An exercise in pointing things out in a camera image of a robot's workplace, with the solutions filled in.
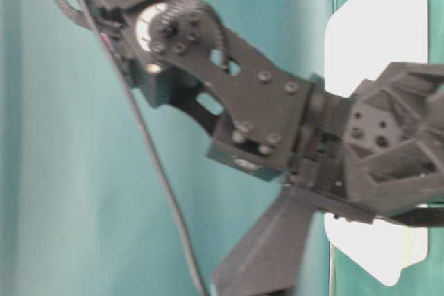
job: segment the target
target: wire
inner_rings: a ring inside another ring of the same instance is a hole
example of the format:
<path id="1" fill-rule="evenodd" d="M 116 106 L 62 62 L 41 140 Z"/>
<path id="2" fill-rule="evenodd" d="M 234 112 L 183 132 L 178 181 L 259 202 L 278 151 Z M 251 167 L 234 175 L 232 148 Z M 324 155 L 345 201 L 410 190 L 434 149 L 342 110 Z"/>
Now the wire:
<path id="1" fill-rule="evenodd" d="M 178 201 L 174 195 L 173 189 L 171 188 L 170 182 L 168 180 L 167 174 L 165 173 L 165 170 L 162 166 L 162 162 L 160 161 L 159 155 L 157 153 L 153 138 L 144 122 L 144 118 L 142 116 L 142 113 L 140 112 L 139 106 L 137 104 L 137 101 L 135 100 L 135 97 L 133 93 L 131 92 L 130 88 L 128 87 L 126 83 L 126 79 L 124 77 L 124 74 L 121 72 L 119 68 L 119 63 L 117 59 L 115 58 L 114 54 L 108 49 L 106 41 L 102 38 L 101 32 L 94 21 L 94 18 L 91 14 L 91 10 L 89 9 L 86 0 L 78 0 L 83 13 L 85 15 L 85 18 L 87 20 L 87 23 L 89 27 L 92 29 L 95 36 L 99 39 L 101 46 L 104 48 L 106 55 L 111 61 L 112 67 L 116 71 L 119 81 L 121 83 L 121 86 L 123 87 L 123 90 L 125 92 L 126 98 L 131 104 L 131 107 L 133 109 L 133 112 L 135 114 L 137 124 L 139 126 L 140 131 L 142 132 L 142 136 L 144 139 L 144 142 L 146 144 L 146 148 L 148 149 L 155 165 L 155 169 L 157 171 L 157 174 L 159 175 L 160 181 L 162 183 L 163 189 L 166 193 L 166 197 L 168 198 L 169 205 L 171 207 L 171 210 L 173 212 L 173 216 L 176 220 L 178 231 L 180 234 L 180 239 L 182 240 L 182 247 L 184 250 L 185 258 L 187 260 L 189 273 L 191 275 L 191 278 L 193 280 L 194 285 L 196 286 L 198 292 L 202 296 L 208 296 L 209 293 L 205 287 L 205 284 L 203 283 L 203 278 L 200 273 L 196 256 L 194 254 L 193 246 L 191 244 L 191 240 L 189 237 L 188 228 L 185 222 L 185 219 L 183 218 L 182 212 L 180 210 Z"/>
<path id="2" fill-rule="evenodd" d="M 72 20 L 78 26 L 89 29 L 89 25 L 84 14 L 69 5 L 67 0 L 55 0 L 55 3 L 58 5 L 59 9 L 65 14 L 70 20 Z M 111 21 L 103 21 L 97 23 L 99 26 L 99 30 L 105 32 L 107 35 L 118 37 L 117 29 L 119 29 L 120 24 Z"/>

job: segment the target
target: teal background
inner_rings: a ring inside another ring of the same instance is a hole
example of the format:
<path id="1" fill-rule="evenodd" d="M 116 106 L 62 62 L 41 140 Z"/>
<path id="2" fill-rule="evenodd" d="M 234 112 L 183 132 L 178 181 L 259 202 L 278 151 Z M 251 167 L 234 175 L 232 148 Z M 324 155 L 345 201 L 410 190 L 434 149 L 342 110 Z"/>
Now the teal background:
<path id="1" fill-rule="evenodd" d="M 347 0 L 334 0 L 339 8 Z M 444 0 L 429 0 L 429 61 L 444 62 Z M 332 294 L 337 296 L 438 296 L 444 294 L 444 230 L 431 229 L 425 261 L 402 271 L 394 287 L 383 286 L 338 249 L 334 249 Z"/>
<path id="2" fill-rule="evenodd" d="M 206 0 L 277 65 L 323 72 L 332 0 Z M 278 193 L 205 159 L 187 116 L 137 94 L 205 279 Z M 93 35 L 53 0 L 0 0 L 0 295 L 195 295 L 134 117 Z M 321 216 L 299 295 L 326 295 Z"/>

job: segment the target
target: black robotic arm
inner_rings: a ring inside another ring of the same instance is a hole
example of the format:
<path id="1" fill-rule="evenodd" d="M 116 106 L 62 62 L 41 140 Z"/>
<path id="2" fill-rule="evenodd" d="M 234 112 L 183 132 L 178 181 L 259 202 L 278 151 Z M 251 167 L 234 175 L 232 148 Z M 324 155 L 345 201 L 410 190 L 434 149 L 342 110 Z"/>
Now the black robotic arm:
<path id="1" fill-rule="evenodd" d="M 90 28 L 85 13 L 56 1 Z M 86 2 L 126 83 L 152 107 L 195 119 L 212 138 L 208 157 L 283 179 L 279 197 L 216 269 L 217 295 L 289 293 L 315 211 L 443 225 L 441 209 L 416 208 L 444 195 L 443 65 L 393 63 L 341 98 L 278 69 L 203 1 Z M 223 112 L 203 107 L 200 94 Z"/>

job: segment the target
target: bolt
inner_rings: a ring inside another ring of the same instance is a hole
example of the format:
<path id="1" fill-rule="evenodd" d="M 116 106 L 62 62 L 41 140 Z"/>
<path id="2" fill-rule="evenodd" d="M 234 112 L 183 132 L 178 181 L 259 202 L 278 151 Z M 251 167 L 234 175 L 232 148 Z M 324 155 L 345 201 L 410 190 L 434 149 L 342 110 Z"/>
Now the bolt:
<path id="1" fill-rule="evenodd" d="M 244 143 L 246 141 L 246 138 L 245 138 L 245 136 L 242 133 L 240 133 L 239 131 L 235 130 L 231 134 L 231 140 L 233 140 L 237 144 L 241 144 L 241 143 Z"/>
<path id="2" fill-rule="evenodd" d="M 163 24 L 160 22 L 157 25 L 157 31 L 162 34 L 162 36 L 166 38 L 171 38 L 177 33 L 177 25 L 176 24 Z"/>
<path id="3" fill-rule="evenodd" d="M 290 81 L 287 82 L 284 86 L 285 91 L 289 94 L 292 95 L 294 93 L 296 93 L 299 90 L 299 86 L 296 82 Z"/>
<path id="4" fill-rule="evenodd" d="M 277 145 L 278 143 L 280 143 L 281 137 L 278 133 L 271 133 L 267 136 L 267 140 L 272 145 Z"/>
<path id="5" fill-rule="evenodd" d="M 146 65 L 146 71 L 152 74 L 159 74 L 162 71 L 162 68 L 159 64 L 150 62 Z"/>
<path id="6" fill-rule="evenodd" d="M 364 136 L 364 132 L 360 128 L 352 128 L 350 135 L 355 139 L 361 139 Z"/>
<path id="7" fill-rule="evenodd" d="M 187 47 L 183 43 L 175 43 L 173 45 L 173 51 L 177 53 L 178 55 L 183 55 L 185 51 L 187 50 Z"/>
<path id="8" fill-rule="evenodd" d="M 164 53 L 166 49 L 165 44 L 159 41 L 153 42 L 151 46 L 151 50 L 159 54 Z"/>
<path id="9" fill-rule="evenodd" d="M 295 184 L 298 181 L 298 175 L 296 175 L 295 173 L 291 173 L 288 176 L 288 180 L 290 183 Z"/>
<path id="10" fill-rule="evenodd" d="M 259 152 L 263 155 L 270 155 L 273 149 L 267 145 L 259 145 Z"/>
<path id="11" fill-rule="evenodd" d="M 196 33 L 191 32 L 188 34 L 187 39 L 191 42 L 197 42 L 199 40 L 199 36 Z"/>
<path id="12" fill-rule="evenodd" d="M 268 81 L 271 80 L 271 74 L 267 71 L 262 71 L 262 72 L 259 72 L 258 78 L 261 82 L 267 83 Z"/>
<path id="13" fill-rule="evenodd" d="M 239 129 L 239 131 L 243 132 L 243 133 L 249 133 L 251 131 L 253 131 L 253 129 L 255 128 L 254 125 L 248 121 L 244 121 L 243 123 L 237 124 L 237 128 Z"/>

